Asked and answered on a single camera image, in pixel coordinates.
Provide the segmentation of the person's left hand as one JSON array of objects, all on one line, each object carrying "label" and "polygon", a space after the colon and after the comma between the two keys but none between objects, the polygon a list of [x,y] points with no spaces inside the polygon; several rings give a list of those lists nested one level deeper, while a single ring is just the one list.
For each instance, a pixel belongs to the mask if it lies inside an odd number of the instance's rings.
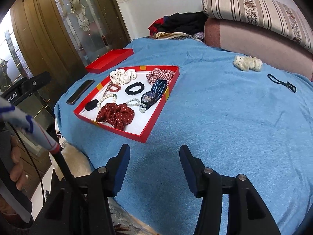
[{"label": "person's left hand", "polygon": [[[27,182],[26,173],[23,170],[23,160],[21,159],[21,151],[17,145],[14,136],[11,136],[11,159],[13,161],[13,168],[10,171],[10,179],[15,183],[16,188],[21,191]],[[6,216],[13,216],[16,211],[7,203],[1,196],[1,214]]]}]

